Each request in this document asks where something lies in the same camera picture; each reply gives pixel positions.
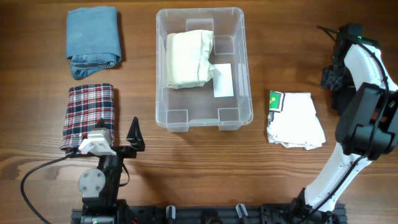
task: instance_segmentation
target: plastic bin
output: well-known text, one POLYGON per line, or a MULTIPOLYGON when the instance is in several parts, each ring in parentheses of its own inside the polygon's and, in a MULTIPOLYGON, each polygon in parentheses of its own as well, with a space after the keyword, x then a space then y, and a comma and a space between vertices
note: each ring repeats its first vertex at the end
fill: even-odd
POLYGON ((156 15, 156 123, 171 132, 192 126, 236 130, 253 119, 248 53, 243 11, 236 7, 162 9, 156 15), (167 34, 206 29, 214 31, 210 63, 230 63, 234 96, 214 97, 213 80, 202 87, 166 87, 167 34))

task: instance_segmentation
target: folded shirt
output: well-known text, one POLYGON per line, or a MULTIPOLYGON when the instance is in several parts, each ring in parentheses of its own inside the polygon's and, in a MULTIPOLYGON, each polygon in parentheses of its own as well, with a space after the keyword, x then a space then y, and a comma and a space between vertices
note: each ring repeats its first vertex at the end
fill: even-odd
POLYGON ((113 90, 113 86, 107 83, 69 89, 61 150, 65 150, 67 154, 72 153, 73 148, 79 147, 101 118, 114 139, 113 90))
POLYGON ((166 45, 168 88, 203 86, 213 78, 215 67, 209 62, 213 31, 193 30, 169 34, 166 45))
POLYGON ((326 141, 310 93, 271 91, 268 141, 285 147, 314 149, 326 141))
POLYGON ((115 7, 82 7, 68 12, 67 59, 70 59, 70 71, 76 80, 121 61, 115 7))

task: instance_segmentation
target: red and navy plaid fabric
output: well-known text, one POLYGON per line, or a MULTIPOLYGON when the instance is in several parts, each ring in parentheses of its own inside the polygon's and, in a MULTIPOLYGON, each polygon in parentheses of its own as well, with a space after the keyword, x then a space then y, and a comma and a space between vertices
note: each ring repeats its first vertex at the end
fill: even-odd
POLYGON ((114 104, 111 84, 82 85, 69 89, 69 102, 61 150, 72 153, 103 118, 114 139, 114 104))

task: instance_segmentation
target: folded white shirt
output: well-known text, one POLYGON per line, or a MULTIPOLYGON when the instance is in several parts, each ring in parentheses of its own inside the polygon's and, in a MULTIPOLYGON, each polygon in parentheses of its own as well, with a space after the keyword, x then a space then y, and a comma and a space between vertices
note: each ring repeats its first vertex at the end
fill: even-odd
POLYGON ((193 30, 169 34, 166 45, 167 87, 203 86, 213 78, 215 67, 208 61, 213 31, 193 30))
POLYGON ((326 141, 310 93, 270 93, 268 141, 314 149, 326 141))

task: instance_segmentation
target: wood surface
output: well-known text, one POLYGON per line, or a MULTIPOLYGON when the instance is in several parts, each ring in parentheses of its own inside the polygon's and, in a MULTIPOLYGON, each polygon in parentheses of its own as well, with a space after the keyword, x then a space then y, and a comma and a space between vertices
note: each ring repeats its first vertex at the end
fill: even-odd
MULTIPOLYGON (((390 76, 398 81, 398 1, 181 1, 109 3, 120 12, 123 62, 81 81, 65 59, 67 12, 105 3, 0 5, 0 223, 40 223, 19 185, 31 168, 62 157, 59 150, 68 89, 89 83, 117 88, 120 144, 134 116, 146 151, 125 163, 130 183, 119 198, 129 205, 260 205, 289 203, 321 171, 335 146, 336 111, 319 87, 331 64, 333 42, 315 28, 347 22, 377 39, 390 76), (240 7, 254 119, 237 131, 217 127, 170 133, 155 123, 155 15, 164 8, 240 7), (326 134, 322 148, 306 151, 268 144, 264 130, 268 91, 309 91, 326 134)), ((33 173, 26 194, 52 223, 68 223, 80 208, 78 178, 97 158, 70 159, 33 173)), ((398 153, 365 168, 340 197, 349 223, 397 223, 398 153)))

